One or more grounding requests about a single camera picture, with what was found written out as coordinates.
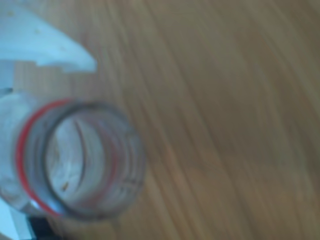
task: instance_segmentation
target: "wood grain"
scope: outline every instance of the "wood grain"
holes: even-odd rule
[[[56,221],[69,239],[320,239],[320,3],[34,0],[96,74],[21,63],[15,87],[108,101],[148,173],[119,219]]]

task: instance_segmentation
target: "wooden table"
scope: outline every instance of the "wooden table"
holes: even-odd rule
[[[33,1],[99,69],[19,64],[16,89],[109,101],[148,158],[130,210],[65,236],[320,239],[319,1]]]

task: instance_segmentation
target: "red ring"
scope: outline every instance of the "red ring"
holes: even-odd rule
[[[24,127],[22,128],[22,131],[18,137],[17,145],[16,145],[16,154],[15,154],[15,163],[17,167],[17,173],[18,177],[20,179],[20,182],[22,184],[23,189],[26,191],[26,193],[29,195],[29,197],[35,201],[43,210],[45,210],[47,213],[53,215],[53,216],[59,216],[60,214],[56,211],[54,211],[52,208],[50,208],[48,205],[46,205],[32,190],[32,188],[29,186],[28,178],[24,170],[24,152],[25,152],[25,145],[27,142],[28,135],[30,133],[30,130],[35,123],[35,121],[40,118],[43,114],[51,110],[52,108],[59,107],[61,105],[64,105],[66,103],[70,102],[70,99],[63,99],[58,100],[49,103],[48,105],[43,106],[38,111],[36,111],[26,122]]]

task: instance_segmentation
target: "transparent container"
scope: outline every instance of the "transparent container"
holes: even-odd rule
[[[0,97],[0,197],[33,216],[111,218],[140,192],[145,156],[112,106]]]

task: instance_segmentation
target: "table surface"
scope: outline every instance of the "table surface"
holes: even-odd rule
[[[32,0],[95,74],[20,63],[15,88],[106,100],[148,171],[119,219],[56,221],[77,240],[320,239],[317,0]]]

